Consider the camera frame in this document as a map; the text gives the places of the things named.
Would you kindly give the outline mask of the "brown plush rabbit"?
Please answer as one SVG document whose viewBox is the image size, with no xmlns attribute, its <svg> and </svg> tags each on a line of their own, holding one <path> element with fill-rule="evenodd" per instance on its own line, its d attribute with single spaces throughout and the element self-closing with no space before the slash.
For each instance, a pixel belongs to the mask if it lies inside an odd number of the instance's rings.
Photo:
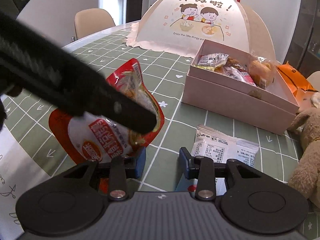
<svg viewBox="0 0 320 240">
<path fill-rule="evenodd" d="M 319 209 L 319 92 L 311 97 L 313 107 L 300 112 L 289 127 L 297 132 L 303 155 L 292 172 L 288 185 L 299 191 Z"/>
</svg>

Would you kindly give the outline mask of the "pink gift box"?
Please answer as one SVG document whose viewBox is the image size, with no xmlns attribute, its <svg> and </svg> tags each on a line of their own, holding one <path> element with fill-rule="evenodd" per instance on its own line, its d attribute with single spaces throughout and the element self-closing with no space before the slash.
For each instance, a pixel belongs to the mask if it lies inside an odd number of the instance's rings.
<svg viewBox="0 0 320 240">
<path fill-rule="evenodd" d="M 227 53 L 242 65 L 250 54 L 204 40 L 185 78 L 182 102 L 242 121 L 272 133 L 282 134 L 299 109 L 298 103 L 279 73 L 266 89 L 196 66 L 202 55 Z"/>
</svg>

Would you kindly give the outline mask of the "dark glass cabinet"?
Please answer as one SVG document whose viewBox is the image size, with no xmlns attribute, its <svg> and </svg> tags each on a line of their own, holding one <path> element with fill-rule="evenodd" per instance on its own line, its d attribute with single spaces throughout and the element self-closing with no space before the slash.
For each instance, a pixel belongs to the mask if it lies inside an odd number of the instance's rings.
<svg viewBox="0 0 320 240">
<path fill-rule="evenodd" d="M 291 64 L 304 77 L 319 71 L 319 0 L 301 0 L 284 62 Z"/>
</svg>

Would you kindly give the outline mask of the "white blue snack packet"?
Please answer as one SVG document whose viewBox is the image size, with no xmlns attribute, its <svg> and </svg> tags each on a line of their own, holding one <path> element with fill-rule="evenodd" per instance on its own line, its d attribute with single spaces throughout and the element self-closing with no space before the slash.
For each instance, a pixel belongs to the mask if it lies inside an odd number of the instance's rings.
<svg viewBox="0 0 320 240">
<path fill-rule="evenodd" d="M 216 163 L 224 164 L 227 159 L 237 159 L 253 167 L 258 150 L 257 143 L 231 137 L 210 127 L 199 125 L 191 156 L 208 157 Z"/>
</svg>

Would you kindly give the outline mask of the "pink food cover tent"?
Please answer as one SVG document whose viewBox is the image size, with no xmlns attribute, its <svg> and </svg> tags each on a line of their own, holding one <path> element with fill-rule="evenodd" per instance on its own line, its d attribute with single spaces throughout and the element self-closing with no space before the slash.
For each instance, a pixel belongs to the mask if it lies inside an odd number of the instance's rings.
<svg viewBox="0 0 320 240">
<path fill-rule="evenodd" d="M 131 25 L 126 44 L 194 57 L 204 40 L 276 58 L 263 20 L 235 0 L 157 0 Z"/>
</svg>

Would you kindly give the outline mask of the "yellow bread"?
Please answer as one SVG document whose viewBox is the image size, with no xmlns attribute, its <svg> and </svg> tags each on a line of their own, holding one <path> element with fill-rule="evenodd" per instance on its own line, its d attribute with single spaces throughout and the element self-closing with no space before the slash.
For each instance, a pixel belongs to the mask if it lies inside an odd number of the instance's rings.
<svg viewBox="0 0 320 240">
<path fill-rule="evenodd" d="M 277 70 L 276 61 L 261 56 L 251 57 L 248 72 L 254 83 L 266 90 L 274 81 Z"/>
</svg>

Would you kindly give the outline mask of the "beige dining chair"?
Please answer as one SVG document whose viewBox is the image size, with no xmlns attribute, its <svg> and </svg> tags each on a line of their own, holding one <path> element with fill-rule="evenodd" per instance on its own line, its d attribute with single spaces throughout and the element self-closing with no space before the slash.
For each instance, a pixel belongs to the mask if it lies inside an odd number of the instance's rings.
<svg viewBox="0 0 320 240">
<path fill-rule="evenodd" d="M 320 71 L 312 73 L 307 80 L 315 90 L 320 91 Z"/>
</svg>

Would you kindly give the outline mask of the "beige chair far left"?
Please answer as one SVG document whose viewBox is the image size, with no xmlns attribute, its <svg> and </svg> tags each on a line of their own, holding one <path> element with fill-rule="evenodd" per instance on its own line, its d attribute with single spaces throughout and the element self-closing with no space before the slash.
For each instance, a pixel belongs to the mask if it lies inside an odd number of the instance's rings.
<svg viewBox="0 0 320 240">
<path fill-rule="evenodd" d="M 76 38 L 81 39 L 116 25 L 106 10 L 92 8 L 77 12 L 74 18 L 74 26 Z"/>
</svg>

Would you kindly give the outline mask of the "orange plastic bag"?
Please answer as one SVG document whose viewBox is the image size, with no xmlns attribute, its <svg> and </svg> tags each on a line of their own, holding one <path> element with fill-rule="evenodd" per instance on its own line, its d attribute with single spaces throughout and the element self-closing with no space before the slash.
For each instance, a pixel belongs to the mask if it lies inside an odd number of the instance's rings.
<svg viewBox="0 0 320 240">
<path fill-rule="evenodd" d="M 299 90 L 303 92 L 318 92 L 318 90 L 316 90 L 298 70 L 292 67 L 289 62 L 278 65 L 277 70 L 294 97 L 297 96 Z"/>
</svg>

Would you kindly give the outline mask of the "red snack pouch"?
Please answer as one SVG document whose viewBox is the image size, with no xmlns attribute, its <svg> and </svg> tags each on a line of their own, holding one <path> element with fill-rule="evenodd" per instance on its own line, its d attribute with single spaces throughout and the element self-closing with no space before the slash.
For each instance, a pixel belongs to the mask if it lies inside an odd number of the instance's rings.
<svg viewBox="0 0 320 240">
<path fill-rule="evenodd" d="M 157 124 L 151 132 L 141 135 L 103 116 L 85 113 L 82 117 L 72 117 L 56 109 L 50 114 L 49 128 L 76 164 L 87 160 L 109 163 L 117 156 L 129 156 L 140 146 L 147 147 L 164 125 L 163 111 L 144 85 L 137 59 L 124 63 L 106 82 L 153 112 Z"/>
</svg>

